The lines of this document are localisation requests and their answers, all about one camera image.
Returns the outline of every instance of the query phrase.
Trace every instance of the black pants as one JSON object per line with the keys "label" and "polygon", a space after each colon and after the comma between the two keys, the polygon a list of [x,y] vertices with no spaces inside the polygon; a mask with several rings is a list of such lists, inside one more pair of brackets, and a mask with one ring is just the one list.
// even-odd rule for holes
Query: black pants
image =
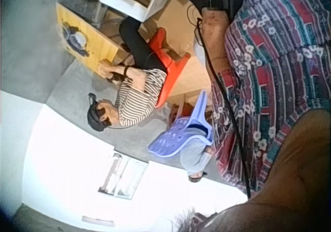
{"label": "black pants", "polygon": [[139,34],[140,25],[140,21],[127,17],[119,26],[119,34],[130,49],[136,67],[144,70],[160,69],[167,73],[165,65]]}

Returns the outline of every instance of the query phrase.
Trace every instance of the red stool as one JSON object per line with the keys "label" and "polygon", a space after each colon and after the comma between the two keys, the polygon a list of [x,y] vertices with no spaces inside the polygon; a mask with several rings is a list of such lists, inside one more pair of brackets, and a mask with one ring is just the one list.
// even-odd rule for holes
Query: red stool
{"label": "red stool", "polygon": [[152,39],[148,43],[149,46],[152,48],[152,50],[155,51],[156,55],[158,55],[160,60],[163,62],[168,72],[168,75],[165,78],[163,88],[159,95],[159,100],[155,105],[156,108],[161,107],[164,104],[164,102],[167,100],[177,78],[184,69],[187,61],[191,58],[191,54],[187,52],[180,60],[174,61],[162,49],[162,43],[165,38],[166,38],[166,30],[163,27],[161,27],[158,29],[156,34],[152,37]]}

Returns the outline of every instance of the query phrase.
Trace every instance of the floral shirt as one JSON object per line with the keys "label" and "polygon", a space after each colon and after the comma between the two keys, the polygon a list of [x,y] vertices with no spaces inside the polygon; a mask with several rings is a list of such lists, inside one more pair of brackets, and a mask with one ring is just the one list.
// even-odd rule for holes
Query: floral shirt
{"label": "floral shirt", "polygon": [[[330,10],[331,0],[244,0],[227,30],[233,71],[219,78],[236,115],[253,194],[297,120],[312,109],[330,111]],[[217,165],[245,192],[236,136],[214,81],[212,92]]]}

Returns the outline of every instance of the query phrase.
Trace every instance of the woman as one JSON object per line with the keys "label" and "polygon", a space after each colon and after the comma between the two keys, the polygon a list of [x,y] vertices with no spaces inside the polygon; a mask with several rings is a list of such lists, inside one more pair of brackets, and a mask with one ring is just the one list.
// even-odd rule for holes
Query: woman
{"label": "woman", "polygon": [[112,66],[107,60],[99,63],[99,73],[118,80],[122,76],[115,104],[109,100],[91,104],[88,123],[97,131],[111,125],[134,126],[146,119],[154,110],[167,69],[138,32],[140,22],[127,17],[119,27],[122,40],[130,49],[135,65]]}
{"label": "woman", "polygon": [[[200,10],[203,40],[243,139],[253,197],[190,231],[328,230],[330,10],[331,0],[244,0],[231,24],[224,11]],[[210,78],[217,165],[246,192],[234,126]]]}

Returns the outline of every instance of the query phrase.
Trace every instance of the wooden table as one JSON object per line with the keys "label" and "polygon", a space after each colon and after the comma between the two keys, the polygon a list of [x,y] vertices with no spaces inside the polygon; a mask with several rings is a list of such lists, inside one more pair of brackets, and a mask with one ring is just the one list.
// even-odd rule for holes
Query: wooden table
{"label": "wooden table", "polygon": [[79,32],[86,36],[87,43],[84,48],[87,53],[86,55],[81,55],[74,51],[62,36],[63,46],[81,63],[97,73],[99,61],[107,59],[112,62],[114,60],[118,52],[118,45],[59,3],[56,4],[56,13],[59,31],[62,32],[62,25],[67,22],[70,26],[76,27]]}

